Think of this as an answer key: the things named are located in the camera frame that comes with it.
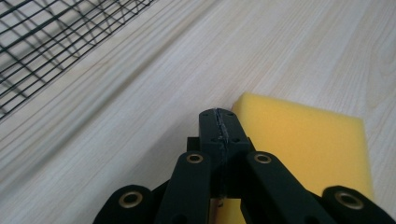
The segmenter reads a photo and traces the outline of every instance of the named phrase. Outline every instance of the tabletop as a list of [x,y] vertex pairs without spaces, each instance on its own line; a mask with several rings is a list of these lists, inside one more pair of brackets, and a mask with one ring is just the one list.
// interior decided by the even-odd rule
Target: tabletop
[[396,218],[396,3],[159,0],[0,124],[0,222],[92,223],[253,92],[363,119]]

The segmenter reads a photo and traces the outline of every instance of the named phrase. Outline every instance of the black metal wire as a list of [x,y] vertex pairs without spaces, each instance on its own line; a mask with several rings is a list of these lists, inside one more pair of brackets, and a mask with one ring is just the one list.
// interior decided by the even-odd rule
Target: black metal wire
[[0,120],[153,1],[0,1]]

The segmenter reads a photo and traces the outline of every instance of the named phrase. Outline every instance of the black wire mesh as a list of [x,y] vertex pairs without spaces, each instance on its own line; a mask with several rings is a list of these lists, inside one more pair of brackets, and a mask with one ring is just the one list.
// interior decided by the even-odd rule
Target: black wire mesh
[[0,1],[0,120],[153,1]]

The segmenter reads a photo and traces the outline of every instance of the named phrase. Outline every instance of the metal rivet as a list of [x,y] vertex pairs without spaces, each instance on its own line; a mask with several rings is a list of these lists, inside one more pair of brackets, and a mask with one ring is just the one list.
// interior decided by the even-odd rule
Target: metal rivet
[[204,160],[204,157],[199,154],[191,154],[187,157],[189,163],[200,163]]
[[271,157],[264,155],[264,154],[257,154],[254,156],[254,160],[259,163],[270,163]]
[[[128,196],[134,196],[132,202],[126,202]],[[143,201],[143,195],[138,191],[129,191],[124,194],[119,199],[119,204],[123,208],[133,208],[138,206]]]
[[359,198],[345,191],[337,191],[334,196],[337,202],[350,209],[360,210],[364,206],[364,203]]

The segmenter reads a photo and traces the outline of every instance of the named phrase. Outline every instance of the wooden table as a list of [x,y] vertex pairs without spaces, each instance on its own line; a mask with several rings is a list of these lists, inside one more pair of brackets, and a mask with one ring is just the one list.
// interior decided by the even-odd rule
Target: wooden table
[[391,0],[158,1],[1,123],[0,222],[91,223],[244,91],[362,118],[396,218],[395,27]]

